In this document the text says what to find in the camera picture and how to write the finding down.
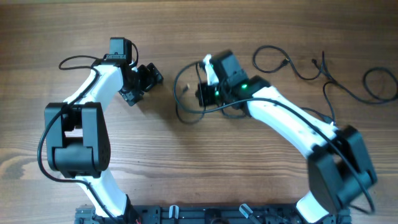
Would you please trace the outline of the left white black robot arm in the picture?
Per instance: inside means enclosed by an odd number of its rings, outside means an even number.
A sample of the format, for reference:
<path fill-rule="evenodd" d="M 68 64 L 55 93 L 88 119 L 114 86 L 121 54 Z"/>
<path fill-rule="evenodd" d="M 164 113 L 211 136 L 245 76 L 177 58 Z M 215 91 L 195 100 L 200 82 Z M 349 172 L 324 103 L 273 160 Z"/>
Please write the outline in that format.
<path fill-rule="evenodd" d="M 111 145 L 104 112 L 116 93 L 133 106 L 164 78 L 153 64 L 138 64 L 136 45 L 124 37 L 112 37 L 109 53 L 92 59 L 81 87 L 63 102 L 46 106 L 37 161 L 47 178 L 78 184 L 93 202 L 95 216 L 121 222 L 132 210 L 108 167 Z"/>

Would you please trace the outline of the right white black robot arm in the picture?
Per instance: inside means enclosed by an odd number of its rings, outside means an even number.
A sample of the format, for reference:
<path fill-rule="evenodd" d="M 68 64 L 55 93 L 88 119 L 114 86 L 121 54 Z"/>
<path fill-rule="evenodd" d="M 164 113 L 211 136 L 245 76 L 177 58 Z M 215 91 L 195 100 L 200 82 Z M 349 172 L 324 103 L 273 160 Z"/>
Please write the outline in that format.
<path fill-rule="evenodd" d="M 377 182 L 377 176 L 357 129 L 339 129 L 316 119 L 265 79 L 249 78 L 230 50 L 208 54 L 198 66 L 207 77 L 197 90 L 202 107 L 242 110 L 279 133 L 306 159 L 309 191 L 295 203 L 301 218 L 319 222 L 351 207 L 360 195 L 366 197 L 370 211 L 375 211 L 368 189 Z"/>

